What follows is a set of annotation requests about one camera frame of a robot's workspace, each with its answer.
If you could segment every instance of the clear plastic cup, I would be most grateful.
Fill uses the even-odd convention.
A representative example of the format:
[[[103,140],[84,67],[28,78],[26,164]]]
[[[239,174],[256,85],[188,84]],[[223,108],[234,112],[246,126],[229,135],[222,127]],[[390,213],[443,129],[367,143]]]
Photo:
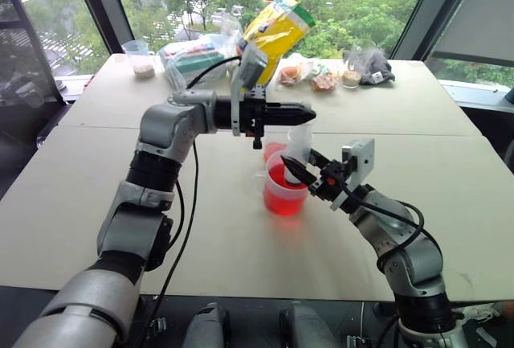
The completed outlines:
[[[130,40],[122,44],[121,47],[123,48],[123,52],[127,55],[136,77],[147,79],[155,76],[153,56],[150,55],[147,42],[142,40]]]
[[[286,182],[285,166],[281,158],[285,154],[285,151],[277,151],[267,160],[263,192],[264,204],[272,213],[294,215],[302,210],[308,189],[305,185],[293,186]]]

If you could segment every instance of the floor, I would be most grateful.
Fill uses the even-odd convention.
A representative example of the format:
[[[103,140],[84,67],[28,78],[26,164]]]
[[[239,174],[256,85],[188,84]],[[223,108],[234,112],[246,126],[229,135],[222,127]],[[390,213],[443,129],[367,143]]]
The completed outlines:
[[[0,346],[11,346],[29,323],[37,318],[55,292],[38,289],[21,289],[0,286]],[[291,300],[250,299],[229,297],[167,296],[162,303],[159,317],[165,317],[167,330],[149,340],[147,348],[180,347],[187,326],[193,315],[205,304],[217,301],[230,312],[230,347],[279,348],[279,312]],[[151,297],[145,297],[145,310],[134,318],[133,335],[139,332],[146,314],[153,306]],[[356,301],[302,301],[314,308],[326,322],[341,347],[345,347],[346,335],[359,335],[361,302]],[[375,314],[376,305],[366,302],[363,312],[362,336],[370,338],[373,346],[377,336],[389,320]],[[514,321],[498,317],[478,325],[469,321],[464,326],[470,348],[491,348],[476,333],[482,326],[498,344],[498,348],[514,346]],[[393,346],[393,334],[384,341],[384,347]]]

